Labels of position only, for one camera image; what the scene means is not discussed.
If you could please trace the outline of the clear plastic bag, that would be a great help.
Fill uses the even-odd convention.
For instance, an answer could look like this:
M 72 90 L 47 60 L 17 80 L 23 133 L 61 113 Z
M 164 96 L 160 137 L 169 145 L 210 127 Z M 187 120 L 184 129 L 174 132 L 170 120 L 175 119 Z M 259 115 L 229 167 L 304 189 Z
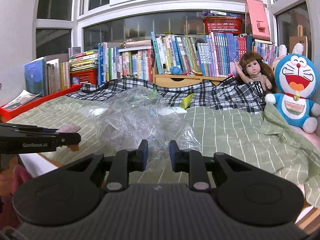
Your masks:
M 172 140 L 183 150 L 201 149 L 192 127 L 183 117 L 186 110 L 169 106 L 154 89 L 130 88 L 107 101 L 81 108 L 80 113 L 93 122 L 97 138 L 113 152 L 137 149 L 146 139 L 147 171 L 165 168 Z

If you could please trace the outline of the row of books centre left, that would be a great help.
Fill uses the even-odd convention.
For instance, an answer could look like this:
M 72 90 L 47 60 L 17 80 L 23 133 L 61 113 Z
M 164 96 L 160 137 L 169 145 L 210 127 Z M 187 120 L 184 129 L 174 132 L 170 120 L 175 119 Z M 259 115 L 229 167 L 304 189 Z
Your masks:
M 151 40 L 98 44 L 98 85 L 124 77 L 152 81 L 153 67 L 154 53 Z

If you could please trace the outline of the stack of flat books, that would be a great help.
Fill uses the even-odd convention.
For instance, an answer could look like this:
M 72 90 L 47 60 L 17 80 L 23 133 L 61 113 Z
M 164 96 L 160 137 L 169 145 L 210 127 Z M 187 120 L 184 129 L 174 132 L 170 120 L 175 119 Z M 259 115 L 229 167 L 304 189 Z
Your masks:
M 88 50 L 83 53 L 72 55 L 69 58 L 70 72 L 95 69 L 98 67 L 98 51 Z

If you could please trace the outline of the row of books on organizer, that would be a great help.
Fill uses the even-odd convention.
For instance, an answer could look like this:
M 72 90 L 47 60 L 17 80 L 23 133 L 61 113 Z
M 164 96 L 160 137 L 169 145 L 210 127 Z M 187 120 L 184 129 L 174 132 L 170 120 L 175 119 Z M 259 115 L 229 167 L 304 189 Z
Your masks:
M 211 32 L 204 37 L 159 34 L 151 32 L 158 74 L 170 74 L 179 67 L 183 74 L 228 77 L 236 74 L 234 60 L 249 51 L 260 54 L 270 66 L 279 48 L 271 41 L 254 39 L 251 35 Z

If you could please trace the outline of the red tray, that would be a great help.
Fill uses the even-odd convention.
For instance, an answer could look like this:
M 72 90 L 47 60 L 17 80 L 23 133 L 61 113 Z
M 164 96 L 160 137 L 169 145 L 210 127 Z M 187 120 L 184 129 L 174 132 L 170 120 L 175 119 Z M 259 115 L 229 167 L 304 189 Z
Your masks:
M 28 102 L 28 103 L 18 107 L 17 109 L 12 110 L 12 111 L 1 108 L 1 122 L 7 122 L 7 121 L 13 119 L 14 117 L 16 117 L 16 116 L 34 108 L 34 107 L 37 107 L 46 101 L 53 100 L 55 98 L 58 98 L 60 96 L 64 96 L 64 95 L 72 93 L 72 92 L 77 92 L 80 88 L 81 88 L 81 84 L 72 85 L 71 88 L 50 94 L 50 95 L 42 97 L 42 98 L 36 98 L 34 100 L 31 100 L 31 102 Z

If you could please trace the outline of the yellow green wrapper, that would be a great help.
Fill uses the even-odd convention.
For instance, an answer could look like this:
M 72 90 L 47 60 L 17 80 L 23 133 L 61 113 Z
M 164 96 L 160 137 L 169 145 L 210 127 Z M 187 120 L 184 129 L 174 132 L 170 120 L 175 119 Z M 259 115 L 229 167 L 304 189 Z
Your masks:
M 183 109 L 187 109 L 191 105 L 193 97 L 194 97 L 194 93 L 191 93 L 188 96 L 186 96 L 185 98 L 183 98 L 181 103 L 180 103 L 180 106 Z

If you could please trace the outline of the green checked tablecloth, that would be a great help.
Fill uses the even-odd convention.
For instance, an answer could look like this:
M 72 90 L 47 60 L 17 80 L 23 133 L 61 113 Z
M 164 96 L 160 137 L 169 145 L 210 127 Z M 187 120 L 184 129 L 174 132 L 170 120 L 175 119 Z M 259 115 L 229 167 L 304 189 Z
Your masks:
M 66 165 L 93 152 L 115 153 L 110 143 L 98 139 L 96 123 L 82 111 L 98 106 L 99 102 L 62 96 L 18 115 L 12 122 L 46 128 L 78 125 L 81 142 L 77 152 L 62 147 L 45 154 L 47 159 Z M 319 207 L 319 150 L 290 127 L 274 106 L 267 105 L 257 114 L 193 107 L 178 118 L 192 127 L 203 155 L 224 152 L 303 185 L 306 201 Z

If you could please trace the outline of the magenta knitted sleeve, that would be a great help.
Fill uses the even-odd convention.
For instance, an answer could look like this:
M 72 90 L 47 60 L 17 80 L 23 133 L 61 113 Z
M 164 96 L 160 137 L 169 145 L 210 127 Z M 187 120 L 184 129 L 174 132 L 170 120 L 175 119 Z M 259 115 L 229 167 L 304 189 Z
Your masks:
M 1 229 L 6 226 L 15 228 L 20 224 L 12 200 L 16 190 L 31 178 L 19 164 L 1 172 Z

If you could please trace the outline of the wooden desk organizer drawer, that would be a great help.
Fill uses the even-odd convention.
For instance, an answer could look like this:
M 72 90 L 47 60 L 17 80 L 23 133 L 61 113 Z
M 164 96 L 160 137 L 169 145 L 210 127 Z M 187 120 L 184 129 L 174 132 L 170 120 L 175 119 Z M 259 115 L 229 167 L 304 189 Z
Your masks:
M 226 77 L 207 77 L 207 76 L 190 76 L 190 75 L 171 75 L 158 74 L 157 68 L 152 69 L 152 82 L 161 87 L 181 88 L 196 85 L 202 81 L 208 80 L 215 86 L 219 85 Z

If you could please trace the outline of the black white plaid cloth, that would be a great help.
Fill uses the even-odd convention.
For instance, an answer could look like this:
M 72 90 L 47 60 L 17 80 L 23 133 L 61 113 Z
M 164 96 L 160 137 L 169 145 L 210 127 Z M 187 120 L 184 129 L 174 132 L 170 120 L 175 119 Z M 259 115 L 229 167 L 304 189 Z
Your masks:
M 126 77 L 109 81 L 101 86 L 84 84 L 79 91 L 69 93 L 67 96 L 79 100 L 106 101 L 116 94 L 135 87 L 157 91 L 172 107 L 179 106 L 190 94 L 194 95 L 191 107 L 204 106 L 214 110 L 241 109 L 257 114 L 266 106 L 260 82 L 241 85 L 233 77 L 227 78 L 217 86 L 205 80 L 181 88 L 161 87 L 149 81 Z

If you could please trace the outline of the red crate left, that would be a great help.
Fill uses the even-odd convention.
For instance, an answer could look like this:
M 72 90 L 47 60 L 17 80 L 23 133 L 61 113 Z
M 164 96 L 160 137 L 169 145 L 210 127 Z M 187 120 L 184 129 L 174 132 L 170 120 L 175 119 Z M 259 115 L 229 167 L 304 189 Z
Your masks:
M 98 71 L 97 68 L 91 68 L 87 70 L 81 70 L 78 72 L 72 72 L 71 76 L 71 84 L 83 84 L 83 83 L 90 83 L 90 84 L 97 84 L 97 77 Z

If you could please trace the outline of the blue Doraemon plush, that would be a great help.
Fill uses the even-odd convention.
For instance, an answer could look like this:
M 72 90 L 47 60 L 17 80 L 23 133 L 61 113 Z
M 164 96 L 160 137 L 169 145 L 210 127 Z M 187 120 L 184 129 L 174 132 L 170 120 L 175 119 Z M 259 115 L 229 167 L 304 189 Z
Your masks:
M 319 82 L 314 64 L 303 55 L 286 55 L 277 64 L 274 79 L 279 93 L 267 94 L 265 101 L 273 104 L 288 124 L 315 132 L 319 104 L 311 97 Z

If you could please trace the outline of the red plastic basket top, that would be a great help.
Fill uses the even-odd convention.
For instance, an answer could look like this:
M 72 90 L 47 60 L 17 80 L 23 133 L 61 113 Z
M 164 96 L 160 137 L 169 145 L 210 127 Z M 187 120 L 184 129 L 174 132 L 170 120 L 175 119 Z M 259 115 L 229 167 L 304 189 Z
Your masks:
M 241 34 L 242 18 L 210 16 L 202 19 L 207 34 L 211 32 Z

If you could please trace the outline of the pink box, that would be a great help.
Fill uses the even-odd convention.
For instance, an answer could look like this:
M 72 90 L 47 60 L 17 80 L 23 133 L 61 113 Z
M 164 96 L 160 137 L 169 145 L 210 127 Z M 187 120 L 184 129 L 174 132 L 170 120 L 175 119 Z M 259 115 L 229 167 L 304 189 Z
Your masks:
M 270 31 L 262 1 L 245 0 L 245 31 L 254 39 L 270 41 Z

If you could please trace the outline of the pink white rabbit plush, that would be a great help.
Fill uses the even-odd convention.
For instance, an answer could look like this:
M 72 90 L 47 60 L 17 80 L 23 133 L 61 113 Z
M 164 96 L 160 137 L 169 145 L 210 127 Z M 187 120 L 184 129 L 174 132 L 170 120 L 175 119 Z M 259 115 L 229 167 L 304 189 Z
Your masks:
M 301 43 L 296 43 L 293 50 L 291 51 L 291 53 L 299 54 L 299 55 L 302 55 L 303 52 L 304 52 L 304 47 L 303 47 L 303 44 L 301 44 Z M 276 67 L 277 67 L 278 63 L 280 62 L 280 60 L 287 55 L 288 55 L 287 47 L 284 44 L 281 44 L 279 46 L 278 57 L 276 57 L 276 59 L 274 60 L 274 62 L 271 65 L 271 69 L 274 74 L 276 72 Z

